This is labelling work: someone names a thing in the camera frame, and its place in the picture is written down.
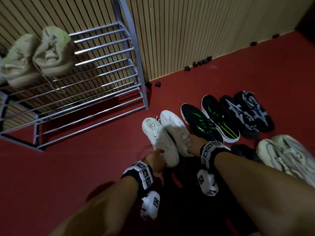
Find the small black rock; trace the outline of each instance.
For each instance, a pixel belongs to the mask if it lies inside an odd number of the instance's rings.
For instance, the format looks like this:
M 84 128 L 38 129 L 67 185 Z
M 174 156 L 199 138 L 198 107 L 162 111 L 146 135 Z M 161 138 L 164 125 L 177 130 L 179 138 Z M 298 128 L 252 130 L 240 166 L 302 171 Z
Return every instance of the small black rock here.
M 156 83 L 155 83 L 155 86 L 156 86 L 156 87 L 161 87 L 161 82 L 160 82 L 160 81 L 156 82 Z
M 148 87 L 148 89 L 150 89 L 150 88 L 151 88 L 151 86 L 152 86 L 152 83 L 150 83 L 150 82 L 146 82 L 146 83 L 145 83 L 145 86 L 146 86 L 146 87 Z

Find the black and white sneaker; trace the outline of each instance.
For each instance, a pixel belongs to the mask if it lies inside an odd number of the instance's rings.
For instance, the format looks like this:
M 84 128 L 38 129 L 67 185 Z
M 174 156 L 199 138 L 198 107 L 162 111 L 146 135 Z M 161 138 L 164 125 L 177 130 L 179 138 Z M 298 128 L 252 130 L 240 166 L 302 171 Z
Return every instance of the black and white sneaker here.
M 185 123 L 190 126 L 196 136 L 204 138 L 207 141 L 224 143 L 221 134 L 215 128 L 215 124 L 210 121 L 200 109 L 184 103 L 180 107 L 180 113 Z
M 238 128 L 226 121 L 220 104 L 215 97 L 205 95 L 201 100 L 201 111 L 215 124 L 216 129 L 222 135 L 225 142 L 235 143 L 239 140 L 240 133 Z
M 220 98 L 220 105 L 224 117 L 230 123 L 235 124 L 244 138 L 258 138 L 258 130 L 256 129 L 254 118 L 246 111 L 243 111 L 242 106 L 236 103 L 232 97 L 224 95 Z
M 254 97 L 254 93 L 240 91 L 234 95 L 234 100 L 241 104 L 242 109 L 248 112 L 253 118 L 258 131 L 270 132 L 275 129 L 271 117 Z

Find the sneaker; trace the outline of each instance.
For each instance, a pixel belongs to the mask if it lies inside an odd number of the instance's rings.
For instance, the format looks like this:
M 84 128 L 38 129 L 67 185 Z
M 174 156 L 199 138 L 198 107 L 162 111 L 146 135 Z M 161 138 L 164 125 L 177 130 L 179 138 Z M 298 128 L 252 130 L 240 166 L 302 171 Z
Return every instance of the sneaker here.
M 201 111 L 215 124 L 215 128 L 222 135 L 225 142 L 235 143 L 239 140 L 239 130 L 225 120 L 221 113 L 220 104 L 215 97 L 205 95 L 201 100 Z
M 255 149 L 250 148 L 244 144 L 234 144 L 231 147 L 231 153 L 237 156 L 245 157 L 248 160 L 252 160 L 264 165 L 263 161 L 257 155 Z
M 246 139 L 258 138 L 258 131 L 254 124 L 254 118 L 242 106 L 237 104 L 234 99 L 228 95 L 220 98 L 222 113 L 228 122 L 234 123 L 241 135 Z
M 74 66 L 74 43 L 71 37 L 56 26 L 46 27 L 33 61 L 44 76 L 66 74 Z
M 160 121 L 166 131 L 171 134 L 175 140 L 179 154 L 186 157 L 193 156 L 187 153 L 187 149 L 191 147 L 191 141 L 190 133 L 183 121 L 176 114 L 168 110 L 161 112 Z
M 154 118 L 146 118 L 142 122 L 142 130 L 149 138 L 154 150 L 163 149 L 160 156 L 166 161 L 167 167 L 175 167 L 179 163 L 179 155 L 175 143 L 165 128 Z
M 305 177 L 303 176 L 301 169 L 297 167 L 294 158 L 290 156 L 284 147 L 274 141 L 270 139 L 261 140 L 258 143 L 256 152 L 266 166 L 273 167 L 296 178 L 305 180 Z
M 187 125 L 190 126 L 192 132 L 207 141 L 217 141 L 224 143 L 219 131 L 215 128 L 215 124 L 210 121 L 201 110 L 190 104 L 184 103 L 180 107 L 180 113 Z
M 23 88 L 40 79 L 41 74 L 32 62 L 32 56 L 40 44 L 36 35 L 25 34 L 12 46 L 2 60 L 0 71 L 2 78 L 14 88 Z
M 308 179 L 306 181 L 315 187 L 315 159 L 310 152 L 296 139 L 289 135 L 278 135 L 272 138 L 273 142 L 285 148 L 290 157 L 295 159 Z
M 236 103 L 241 104 L 243 111 L 248 112 L 254 118 L 254 124 L 258 131 L 270 132 L 275 130 L 271 117 L 254 97 L 254 93 L 240 91 L 234 96 Z

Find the wooden slat wall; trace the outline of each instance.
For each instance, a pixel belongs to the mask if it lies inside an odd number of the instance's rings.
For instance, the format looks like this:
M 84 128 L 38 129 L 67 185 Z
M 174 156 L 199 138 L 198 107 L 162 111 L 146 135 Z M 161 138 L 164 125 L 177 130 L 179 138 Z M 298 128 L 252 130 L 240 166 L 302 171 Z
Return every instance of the wooden slat wall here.
M 313 0 L 126 0 L 137 31 L 145 79 L 152 80 L 183 69 L 212 56 L 216 58 L 249 46 L 252 41 L 270 39 L 273 34 L 290 32 L 297 25 Z M 0 0 L 0 46 L 10 46 L 25 33 L 41 36 L 42 29 L 56 25 L 72 33 L 115 22 L 112 0 Z M 78 48 L 89 48 L 120 39 L 112 35 L 95 39 Z M 121 44 L 91 51 L 77 58 L 78 62 L 119 51 Z M 96 63 L 101 65 L 124 58 L 116 56 Z M 74 69 L 71 74 L 87 70 Z M 63 84 L 89 79 L 103 73 L 94 70 L 78 75 Z M 127 70 L 93 79 L 69 88 L 66 94 L 52 94 L 38 99 L 39 105 L 62 99 L 128 76 Z M 95 90 L 55 104 L 47 110 L 73 101 L 111 93 L 113 87 Z M 30 116 L 22 117 L 28 121 Z M 9 122 L 7 126 L 20 123 Z

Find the person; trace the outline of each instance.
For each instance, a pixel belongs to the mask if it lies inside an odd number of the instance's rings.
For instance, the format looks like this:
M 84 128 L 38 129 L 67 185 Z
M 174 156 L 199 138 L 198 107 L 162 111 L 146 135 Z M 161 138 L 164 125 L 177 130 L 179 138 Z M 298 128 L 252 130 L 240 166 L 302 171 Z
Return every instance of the person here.
M 205 144 L 205 139 L 191 135 L 187 152 L 200 158 Z M 161 153 L 163 150 L 156 149 L 143 160 L 154 175 L 166 167 Z M 262 235 L 315 235 L 312 186 L 227 151 L 219 152 L 213 165 Z M 57 226 L 50 236 L 119 235 L 137 194 L 136 179 L 121 178 Z

